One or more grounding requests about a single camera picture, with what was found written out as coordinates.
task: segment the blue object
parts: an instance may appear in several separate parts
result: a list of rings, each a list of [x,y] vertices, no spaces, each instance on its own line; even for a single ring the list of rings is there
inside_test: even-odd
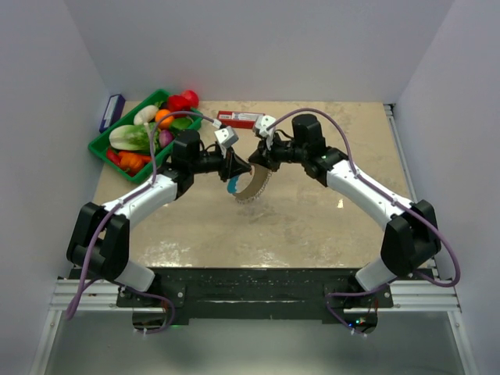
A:
[[[236,183],[238,182],[238,178],[240,178],[240,177],[239,176],[233,177],[227,183],[227,192],[229,194],[236,193]]]

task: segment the tabletop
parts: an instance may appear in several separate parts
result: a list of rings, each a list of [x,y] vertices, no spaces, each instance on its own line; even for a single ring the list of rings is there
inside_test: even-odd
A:
[[[138,102],[127,102],[123,114]],[[356,164],[375,180],[408,197],[408,188],[382,103],[201,102],[200,112],[265,113],[302,107],[329,113],[347,134]],[[327,145],[345,150],[340,135],[319,118]],[[280,129],[291,134],[291,121]],[[214,128],[203,121],[205,145]],[[235,151],[244,159],[257,146],[250,130],[236,129]],[[102,204],[137,185],[104,165],[94,202]],[[160,207],[130,234],[130,257],[156,267],[362,267],[380,254],[383,231],[343,195],[308,177],[300,165],[282,164],[262,195],[238,204],[216,173],[197,175],[179,200]]]

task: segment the gray floor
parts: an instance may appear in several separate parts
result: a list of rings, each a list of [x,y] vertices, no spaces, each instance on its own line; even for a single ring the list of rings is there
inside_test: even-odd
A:
[[[47,374],[463,374],[446,313],[380,315],[367,339],[339,324],[193,320],[143,337],[129,312],[62,322]]]

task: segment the red and white box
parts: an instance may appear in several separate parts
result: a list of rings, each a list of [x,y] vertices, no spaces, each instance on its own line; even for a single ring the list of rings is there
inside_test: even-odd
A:
[[[224,125],[239,129],[252,129],[253,124],[265,113],[219,111],[217,119]]]

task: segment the green basket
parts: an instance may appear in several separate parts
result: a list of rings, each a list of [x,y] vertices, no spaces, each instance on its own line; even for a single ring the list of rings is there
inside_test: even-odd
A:
[[[106,152],[108,151],[108,148],[110,146],[109,143],[109,133],[113,129],[116,129],[117,127],[121,127],[122,125],[131,125],[134,123],[134,116],[136,115],[137,112],[139,112],[141,109],[143,109],[147,105],[155,104],[157,102],[164,102],[168,97],[169,93],[166,92],[165,90],[156,90],[153,92],[149,97],[144,100],[141,104],[139,104],[137,107],[132,109],[127,115],[116,121],[111,127],[108,128],[104,133],[99,135],[96,139],[94,139],[91,143],[88,144],[88,149],[96,155],[98,158],[102,159],[104,163],[107,163],[110,165],[116,172],[121,174],[123,178],[129,180],[130,182],[133,182],[135,184],[140,184],[144,180],[146,180],[152,173],[153,171],[153,166],[149,162],[140,170],[137,172],[137,174],[133,177],[129,176],[126,174],[124,171],[122,171],[118,166],[113,164],[111,160],[109,160],[106,157]],[[195,109],[191,109],[191,111],[200,113],[199,111]],[[196,118],[191,118],[193,120],[193,123],[189,126],[188,129],[194,129],[194,130],[199,130],[199,128],[202,125],[202,118],[201,117],[196,117]],[[170,143],[170,145],[166,146],[162,151],[160,151],[155,159],[156,159],[156,165],[161,166],[163,162],[167,159],[167,157],[170,155],[172,152],[172,146],[173,143]]]

